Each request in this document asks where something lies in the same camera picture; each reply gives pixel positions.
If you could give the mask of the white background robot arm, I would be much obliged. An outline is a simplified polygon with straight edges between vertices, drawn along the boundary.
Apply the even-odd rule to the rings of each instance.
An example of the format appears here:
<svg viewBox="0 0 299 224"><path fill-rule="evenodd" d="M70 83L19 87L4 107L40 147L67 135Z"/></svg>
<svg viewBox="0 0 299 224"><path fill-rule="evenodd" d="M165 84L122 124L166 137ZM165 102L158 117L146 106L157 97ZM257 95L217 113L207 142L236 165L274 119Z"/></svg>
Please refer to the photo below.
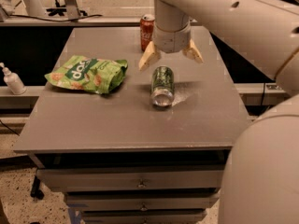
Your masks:
<svg viewBox="0 0 299 224"><path fill-rule="evenodd" d="M42 0L21 0L29 16L42 17L46 15L46 9ZM14 13L12 0L0 0L0 22L4 22Z"/></svg>

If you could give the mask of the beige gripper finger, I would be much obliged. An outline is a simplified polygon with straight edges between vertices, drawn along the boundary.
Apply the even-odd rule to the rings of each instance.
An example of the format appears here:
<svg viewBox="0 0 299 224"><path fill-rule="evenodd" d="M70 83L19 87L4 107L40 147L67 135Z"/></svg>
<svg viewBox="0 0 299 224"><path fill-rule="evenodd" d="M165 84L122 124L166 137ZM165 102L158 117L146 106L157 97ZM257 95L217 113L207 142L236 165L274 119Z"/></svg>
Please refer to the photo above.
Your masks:
<svg viewBox="0 0 299 224"><path fill-rule="evenodd" d="M196 47L195 43L191 39L189 45L182 50L182 53L187 58L196 61L197 63L202 63L204 60L202 58L201 52Z"/></svg>
<svg viewBox="0 0 299 224"><path fill-rule="evenodd" d="M160 58L161 52L157 49L154 42L150 41L138 63L139 70L146 70L149 66L156 63Z"/></svg>

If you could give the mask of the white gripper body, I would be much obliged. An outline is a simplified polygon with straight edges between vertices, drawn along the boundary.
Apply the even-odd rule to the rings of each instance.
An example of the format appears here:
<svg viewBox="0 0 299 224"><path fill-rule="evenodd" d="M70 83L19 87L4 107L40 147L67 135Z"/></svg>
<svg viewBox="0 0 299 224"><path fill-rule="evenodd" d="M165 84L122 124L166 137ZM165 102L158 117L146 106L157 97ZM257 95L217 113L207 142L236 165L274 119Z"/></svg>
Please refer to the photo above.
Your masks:
<svg viewBox="0 0 299 224"><path fill-rule="evenodd" d="M160 51L176 53L187 48L191 40L191 26L187 24L183 29L175 32L164 31L154 25L152 40Z"/></svg>

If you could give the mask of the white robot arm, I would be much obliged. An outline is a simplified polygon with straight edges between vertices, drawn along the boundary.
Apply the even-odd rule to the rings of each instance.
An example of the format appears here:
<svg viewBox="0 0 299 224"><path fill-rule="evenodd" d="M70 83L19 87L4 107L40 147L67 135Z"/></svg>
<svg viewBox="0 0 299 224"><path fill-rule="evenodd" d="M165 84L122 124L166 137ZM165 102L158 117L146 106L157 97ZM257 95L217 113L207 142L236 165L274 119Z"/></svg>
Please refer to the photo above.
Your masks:
<svg viewBox="0 0 299 224"><path fill-rule="evenodd" d="M219 224L299 224L297 8L280 0L155 0L155 18L157 49L185 49L189 20L196 19L291 96L235 141L223 173Z"/></svg>

